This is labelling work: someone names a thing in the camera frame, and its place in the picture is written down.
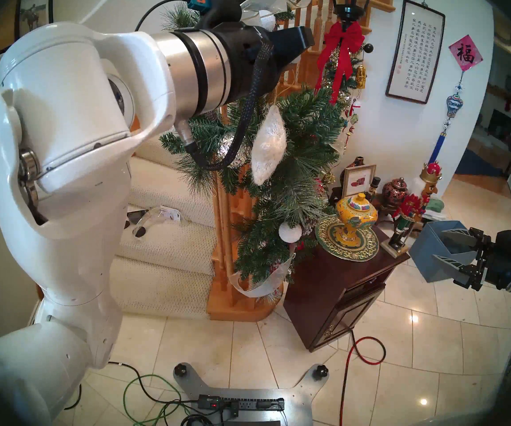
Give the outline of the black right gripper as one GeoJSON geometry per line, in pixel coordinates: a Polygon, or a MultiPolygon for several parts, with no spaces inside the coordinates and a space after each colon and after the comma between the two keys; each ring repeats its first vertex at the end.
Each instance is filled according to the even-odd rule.
{"type": "Polygon", "coordinates": [[[463,264],[452,258],[434,254],[433,261],[439,278],[454,278],[453,283],[479,290],[482,281],[508,290],[511,284],[511,230],[496,234],[495,241],[476,228],[453,228],[441,231],[441,236],[476,251],[477,264],[463,264]]]}

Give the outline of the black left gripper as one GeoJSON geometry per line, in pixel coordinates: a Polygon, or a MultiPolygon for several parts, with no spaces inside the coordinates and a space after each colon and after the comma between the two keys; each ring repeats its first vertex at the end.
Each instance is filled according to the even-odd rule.
{"type": "MultiPolygon", "coordinates": [[[[255,60],[269,32],[263,27],[241,22],[236,0],[206,0],[208,10],[201,11],[196,29],[216,43],[223,59],[224,94],[220,102],[234,102],[248,95],[253,81],[255,60]]],[[[301,54],[315,45],[312,29],[288,27],[275,32],[275,70],[297,64],[301,54]]]]}

